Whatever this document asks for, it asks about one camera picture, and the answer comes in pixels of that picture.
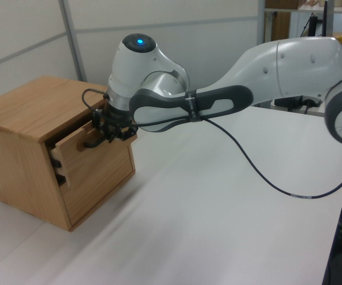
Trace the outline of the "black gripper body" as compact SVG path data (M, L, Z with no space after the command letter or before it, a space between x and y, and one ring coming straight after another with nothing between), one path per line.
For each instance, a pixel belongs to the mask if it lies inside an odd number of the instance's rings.
M132 123L128 111L119 110L114 107L105 107L102 110L102 117L111 126L129 126Z

